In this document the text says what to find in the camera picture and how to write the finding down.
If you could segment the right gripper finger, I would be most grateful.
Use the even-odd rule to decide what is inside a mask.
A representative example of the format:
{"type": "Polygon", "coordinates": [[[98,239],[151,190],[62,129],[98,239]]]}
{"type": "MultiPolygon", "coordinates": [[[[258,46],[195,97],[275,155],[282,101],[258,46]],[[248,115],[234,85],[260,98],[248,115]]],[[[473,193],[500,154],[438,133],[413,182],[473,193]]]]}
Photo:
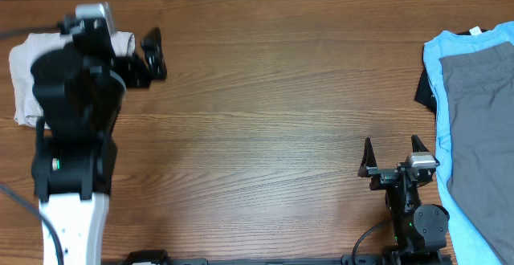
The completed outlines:
{"type": "Polygon", "coordinates": [[[418,135],[411,137],[412,152],[413,153],[430,153],[428,148],[422,143],[418,135]]]}
{"type": "Polygon", "coordinates": [[[373,146],[369,137],[365,138],[365,147],[361,159],[358,177],[370,177],[377,170],[377,162],[373,152],[373,146]]]}

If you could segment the beige shorts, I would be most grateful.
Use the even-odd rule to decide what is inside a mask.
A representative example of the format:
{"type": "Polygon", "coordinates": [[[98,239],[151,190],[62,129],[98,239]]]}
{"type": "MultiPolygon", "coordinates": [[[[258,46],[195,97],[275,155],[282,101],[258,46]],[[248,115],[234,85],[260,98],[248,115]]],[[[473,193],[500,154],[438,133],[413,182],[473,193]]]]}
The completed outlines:
{"type": "MultiPolygon", "coordinates": [[[[132,32],[118,31],[111,37],[115,56],[130,56],[135,52],[135,36],[132,32]]],[[[31,66],[45,53],[64,48],[72,42],[71,35],[59,33],[29,34],[24,43],[13,47],[9,54],[10,75],[14,87],[14,120],[19,125],[36,127],[43,109],[33,93],[34,77],[31,66]]]]}

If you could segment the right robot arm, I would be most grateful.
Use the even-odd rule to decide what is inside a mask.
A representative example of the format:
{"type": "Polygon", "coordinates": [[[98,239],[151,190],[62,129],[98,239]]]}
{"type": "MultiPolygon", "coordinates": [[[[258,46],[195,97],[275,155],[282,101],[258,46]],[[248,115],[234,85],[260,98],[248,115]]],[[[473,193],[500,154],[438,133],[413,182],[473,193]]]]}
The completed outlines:
{"type": "Polygon", "coordinates": [[[394,169],[381,169],[377,165],[369,138],[365,146],[357,175],[370,180],[371,190],[385,191],[385,204],[390,219],[368,229],[355,243],[351,253],[352,264],[451,264],[449,255],[440,250],[447,246],[446,234],[449,212],[440,205],[423,205],[418,188],[433,181],[439,161],[426,148],[418,136],[411,137],[412,152],[394,169]],[[378,255],[359,255],[361,242],[375,230],[391,223],[395,244],[385,246],[378,255]]]}

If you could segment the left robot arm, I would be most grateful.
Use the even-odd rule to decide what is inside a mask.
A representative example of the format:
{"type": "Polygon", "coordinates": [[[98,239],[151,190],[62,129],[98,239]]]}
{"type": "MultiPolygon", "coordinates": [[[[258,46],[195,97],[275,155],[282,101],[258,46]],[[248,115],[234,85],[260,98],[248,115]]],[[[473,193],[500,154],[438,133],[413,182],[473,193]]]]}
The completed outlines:
{"type": "Polygon", "coordinates": [[[118,56],[105,17],[65,18],[57,27],[71,42],[31,66],[43,109],[31,174],[50,237],[44,262],[99,264],[117,155],[112,132],[128,89],[167,77],[161,30],[141,40],[142,56],[118,56]]]}

